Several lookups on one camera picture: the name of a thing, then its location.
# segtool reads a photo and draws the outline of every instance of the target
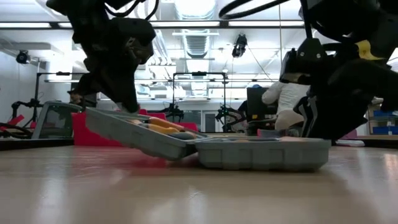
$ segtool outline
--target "air duct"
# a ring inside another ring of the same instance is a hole
[[[216,12],[215,0],[175,0],[175,17],[178,20],[211,20],[214,18]],[[194,59],[205,58],[210,48],[209,29],[183,29],[183,33],[187,35],[182,36],[183,47],[186,54]],[[203,36],[189,35],[189,33],[203,33]],[[198,68],[190,66],[187,61],[187,68],[189,72],[197,72]]]

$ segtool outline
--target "red object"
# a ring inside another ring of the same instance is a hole
[[[122,147],[117,141],[101,137],[86,127],[85,113],[72,113],[73,138],[76,146],[116,146]]]
[[[165,113],[149,113],[148,116],[153,116],[155,118],[160,118],[160,119],[166,120]]]
[[[148,111],[145,110],[145,109],[140,109],[138,114],[140,114],[140,115],[148,115]]]
[[[18,117],[10,120],[7,122],[7,124],[10,125],[17,125],[18,123],[20,123],[25,117],[23,115],[19,115]],[[0,127],[1,131],[4,131],[5,129],[7,129],[6,127]]]
[[[184,128],[191,129],[192,131],[198,131],[198,126],[194,122],[182,122],[182,123],[176,123]]]
[[[33,121],[32,121],[32,122],[30,123],[30,128],[36,128],[36,124],[37,124],[36,122],[33,122]]]

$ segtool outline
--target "gray toolbox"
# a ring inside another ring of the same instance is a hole
[[[331,142],[322,139],[204,139],[195,143],[207,168],[228,170],[317,170],[328,162]]]
[[[86,109],[87,128],[104,138],[118,141],[123,146],[137,148],[147,155],[171,161],[182,159],[196,152],[194,141],[172,138],[128,122],[129,119],[147,120],[149,118],[149,116],[93,108]],[[207,138],[204,134],[194,133],[198,139]]]
[[[196,133],[184,141],[128,122],[148,116],[86,109],[86,126],[102,137],[123,146],[140,149],[150,156],[171,161],[198,152],[207,168],[239,170],[317,170],[328,162],[331,142],[322,139],[209,138]]]

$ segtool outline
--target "red chair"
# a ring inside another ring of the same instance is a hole
[[[182,122],[182,123],[176,123],[184,128],[191,129],[192,131],[198,131],[198,126],[194,122]]]
[[[122,147],[117,141],[101,137],[86,127],[85,113],[72,113],[73,138],[76,146]]]
[[[148,115],[148,111],[145,109],[140,109],[138,112],[139,115]]]

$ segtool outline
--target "fluorescent light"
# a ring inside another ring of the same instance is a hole
[[[0,22],[0,28],[51,28],[48,22]]]
[[[69,22],[59,22],[58,25],[62,28],[72,28],[72,24]]]
[[[220,25],[218,21],[156,21],[150,22],[153,27],[217,27]]]
[[[44,80],[47,83],[78,83],[79,80]]]
[[[195,37],[207,37],[212,35],[220,35],[219,33],[215,32],[205,32],[205,33],[197,33],[197,32],[174,32],[172,33],[173,36],[177,37],[185,37],[185,36],[195,36]]]
[[[278,79],[258,79],[258,80],[252,80],[252,79],[226,79],[226,82],[275,82]],[[189,79],[189,80],[182,80],[182,79],[176,79],[174,82],[178,83],[187,83],[187,82],[223,82],[223,79]],[[44,82],[47,83],[78,83],[79,80],[44,80]],[[136,84],[151,84],[154,82],[171,82],[169,80],[135,80]]]
[[[181,98],[182,100],[189,100],[189,101],[195,101],[195,100],[210,100],[209,98]]]
[[[262,27],[262,26],[304,26],[303,21],[229,21],[229,26]]]

